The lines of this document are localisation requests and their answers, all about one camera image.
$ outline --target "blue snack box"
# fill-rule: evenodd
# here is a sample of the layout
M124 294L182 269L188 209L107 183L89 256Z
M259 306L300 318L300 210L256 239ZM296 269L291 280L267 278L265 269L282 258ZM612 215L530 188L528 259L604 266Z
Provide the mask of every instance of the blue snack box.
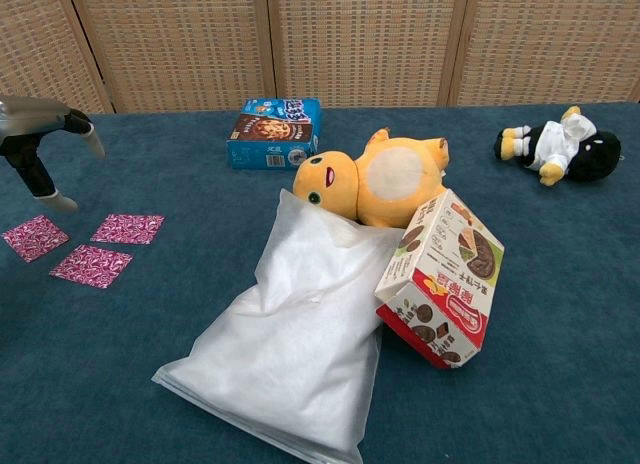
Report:
M249 99L227 139L233 169L297 169L318 151L317 99Z

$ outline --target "snack box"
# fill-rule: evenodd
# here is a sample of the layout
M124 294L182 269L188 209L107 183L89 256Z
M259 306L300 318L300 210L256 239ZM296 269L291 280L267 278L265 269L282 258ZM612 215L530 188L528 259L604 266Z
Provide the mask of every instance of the snack box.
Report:
M233 169L297 169L318 151L317 99L249 99L227 139Z
M417 209L375 290L376 312L436 367L460 367L482 347L503 254L447 190Z

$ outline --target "wicker panel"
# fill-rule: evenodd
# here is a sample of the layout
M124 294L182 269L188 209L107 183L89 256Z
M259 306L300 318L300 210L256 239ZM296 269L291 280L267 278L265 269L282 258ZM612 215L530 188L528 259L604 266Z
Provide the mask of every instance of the wicker panel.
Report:
M0 2L0 93L112 112L70 0Z
M473 1L450 103L632 98L640 77L640 0Z
M278 95L436 104L454 0L269 0Z
M255 0L74 2L118 112L239 109L274 92Z

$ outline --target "pink card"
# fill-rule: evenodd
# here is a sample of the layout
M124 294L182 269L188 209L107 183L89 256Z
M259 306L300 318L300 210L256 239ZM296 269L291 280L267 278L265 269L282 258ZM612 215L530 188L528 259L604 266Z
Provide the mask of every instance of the pink card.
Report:
M109 214L91 240L121 244L149 244L160 229L162 221L164 221L162 216Z
M129 254L93 246L78 246L49 274L106 289L133 259Z
M69 240L69 236L42 215L5 232L2 237L27 262Z

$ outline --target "blue tablecloth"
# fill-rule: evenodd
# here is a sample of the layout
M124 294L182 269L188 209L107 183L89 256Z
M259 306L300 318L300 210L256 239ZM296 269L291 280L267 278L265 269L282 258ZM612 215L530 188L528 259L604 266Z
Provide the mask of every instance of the blue tablecloth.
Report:
M566 106L329 110L321 148L369 136L446 136L445 184L504 243L483 351L450 372L385 330L367 463L640 462L640 106L584 105L625 159L609 178L548 189L493 155L504 127ZM287 171L232 171L237 113L95 116L108 152L77 136L40 155L76 214L48 212L0 163L0 230L45 214L70 242L27 264L0 246L0 462L286 463L296 459L150 381L254 283ZM166 216L106 290L48 272L109 213Z

